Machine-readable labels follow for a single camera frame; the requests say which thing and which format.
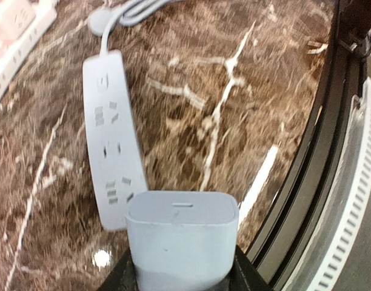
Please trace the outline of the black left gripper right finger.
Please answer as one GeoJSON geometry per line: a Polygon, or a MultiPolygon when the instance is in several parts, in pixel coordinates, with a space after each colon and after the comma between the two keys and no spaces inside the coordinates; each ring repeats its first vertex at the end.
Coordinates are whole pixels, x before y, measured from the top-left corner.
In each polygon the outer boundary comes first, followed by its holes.
{"type": "Polygon", "coordinates": [[[229,290],[273,291],[239,246],[236,246],[233,266],[229,273],[229,290]]]}

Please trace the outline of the white multicolour power strip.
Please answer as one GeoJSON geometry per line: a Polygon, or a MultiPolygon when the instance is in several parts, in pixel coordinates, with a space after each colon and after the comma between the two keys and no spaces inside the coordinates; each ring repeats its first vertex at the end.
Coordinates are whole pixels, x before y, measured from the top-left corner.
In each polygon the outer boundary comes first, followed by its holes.
{"type": "Polygon", "coordinates": [[[57,12],[53,1],[33,3],[36,18],[26,31],[11,44],[0,42],[0,99],[25,59],[54,23],[57,12]]]}

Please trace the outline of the blue usb charger plug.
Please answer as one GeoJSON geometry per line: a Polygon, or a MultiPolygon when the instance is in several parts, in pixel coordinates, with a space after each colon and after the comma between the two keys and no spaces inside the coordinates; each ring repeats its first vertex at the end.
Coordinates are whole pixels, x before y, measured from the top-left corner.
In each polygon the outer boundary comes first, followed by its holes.
{"type": "Polygon", "coordinates": [[[125,217],[139,290],[208,290],[230,272],[239,221],[232,195],[148,191],[125,217]]]}

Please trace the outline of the white cube socket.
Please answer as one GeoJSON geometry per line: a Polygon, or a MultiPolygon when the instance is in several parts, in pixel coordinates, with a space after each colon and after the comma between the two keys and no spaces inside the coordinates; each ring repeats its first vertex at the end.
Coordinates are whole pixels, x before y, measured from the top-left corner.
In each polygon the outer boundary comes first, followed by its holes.
{"type": "Polygon", "coordinates": [[[30,1],[0,1],[0,40],[17,40],[35,18],[30,1]]]}

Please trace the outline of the light blue power strip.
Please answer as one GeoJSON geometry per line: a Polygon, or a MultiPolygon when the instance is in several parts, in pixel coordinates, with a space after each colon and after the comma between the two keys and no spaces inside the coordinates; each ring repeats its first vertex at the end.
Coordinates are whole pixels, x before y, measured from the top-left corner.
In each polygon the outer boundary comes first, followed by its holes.
{"type": "Polygon", "coordinates": [[[99,218],[107,231],[126,228],[128,203],[147,191],[122,54],[112,50],[82,66],[85,132],[99,218]]]}

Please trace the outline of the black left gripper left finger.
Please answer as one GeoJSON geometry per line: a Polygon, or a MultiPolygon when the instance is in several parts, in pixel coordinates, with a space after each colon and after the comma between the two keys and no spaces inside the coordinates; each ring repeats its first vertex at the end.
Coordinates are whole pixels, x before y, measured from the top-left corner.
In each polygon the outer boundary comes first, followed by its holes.
{"type": "Polygon", "coordinates": [[[127,249],[97,291],[136,291],[135,268],[127,249]]]}

